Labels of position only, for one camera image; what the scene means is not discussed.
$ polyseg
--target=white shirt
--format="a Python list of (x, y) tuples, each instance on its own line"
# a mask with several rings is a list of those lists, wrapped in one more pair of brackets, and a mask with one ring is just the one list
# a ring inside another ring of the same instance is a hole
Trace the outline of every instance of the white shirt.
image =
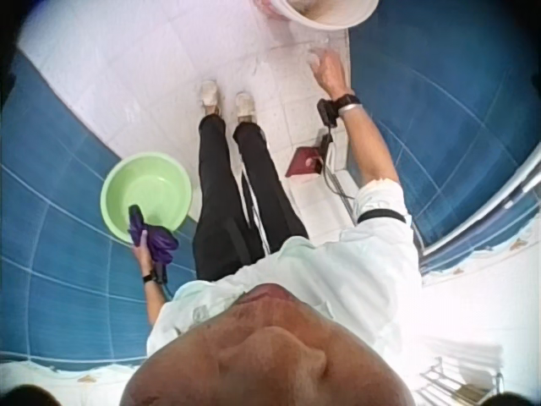
[[(402, 188), (389, 179), (370, 182), (356, 196), (357, 217), (377, 208), (397, 211), (410, 222)], [(360, 337), (399, 374), (408, 375), (421, 277), (412, 229), (389, 217), (363, 221), (342, 231), (338, 242), (318, 247), (291, 237), (280, 251), (234, 275), (214, 283), (186, 283), (161, 308), (147, 342), (148, 355), (261, 283), (282, 285)]]

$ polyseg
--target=black watch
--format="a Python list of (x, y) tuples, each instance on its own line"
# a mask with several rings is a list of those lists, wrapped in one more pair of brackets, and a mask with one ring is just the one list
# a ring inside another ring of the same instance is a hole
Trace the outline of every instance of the black watch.
[(154, 267), (150, 270), (150, 274), (148, 275), (145, 275), (143, 277), (143, 284), (147, 283), (147, 282), (150, 282), (150, 281), (155, 281), (156, 280), (156, 271), (154, 270)]
[(355, 95), (344, 95), (332, 102), (336, 115), (340, 115), (340, 109), (347, 106), (361, 106), (361, 101)]

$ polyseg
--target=purple cloth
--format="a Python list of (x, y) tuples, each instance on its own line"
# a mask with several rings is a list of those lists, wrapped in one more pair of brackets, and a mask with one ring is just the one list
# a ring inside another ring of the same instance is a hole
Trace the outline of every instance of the purple cloth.
[(178, 248), (177, 239), (175, 239), (172, 233), (165, 227), (146, 224), (139, 206), (130, 206), (128, 212), (128, 232), (132, 237), (135, 246), (139, 247), (139, 244), (141, 243), (141, 233), (143, 233), (143, 230), (146, 230), (148, 233), (146, 243), (149, 247), (152, 260), (163, 265), (170, 264), (172, 262), (172, 255), (169, 251), (174, 251)]

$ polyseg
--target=hand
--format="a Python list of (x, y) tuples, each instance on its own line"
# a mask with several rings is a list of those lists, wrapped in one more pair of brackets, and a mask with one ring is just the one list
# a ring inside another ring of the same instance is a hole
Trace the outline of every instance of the hand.
[(134, 253), (135, 258), (139, 263), (141, 272), (143, 273), (144, 277), (146, 275), (150, 275), (150, 271), (152, 271), (152, 267), (154, 266), (152, 262), (152, 257), (150, 256), (149, 247), (146, 243), (147, 236), (148, 232), (146, 230), (143, 230), (143, 232), (141, 233), (141, 241), (139, 243), (139, 247), (132, 247), (132, 252)]
[(353, 91), (346, 85), (346, 74), (338, 53), (331, 49), (314, 48), (310, 50), (319, 62), (310, 62), (310, 68), (321, 88), (327, 92), (331, 99), (337, 100)]

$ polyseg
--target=white sneaker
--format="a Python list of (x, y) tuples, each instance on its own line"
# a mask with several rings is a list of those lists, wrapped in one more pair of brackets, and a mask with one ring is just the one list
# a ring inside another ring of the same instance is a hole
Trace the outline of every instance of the white sneaker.
[(216, 113), (220, 112), (218, 106), (218, 85), (214, 80), (206, 80), (201, 84), (199, 97), (203, 102), (203, 106), (205, 106), (205, 110), (207, 110), (207, 107), (215, 107)]
[(252, 95), (246, 92), (237, 93), (235, 105), (239, 123), (246, 121), (255, 123), (255, 101)]

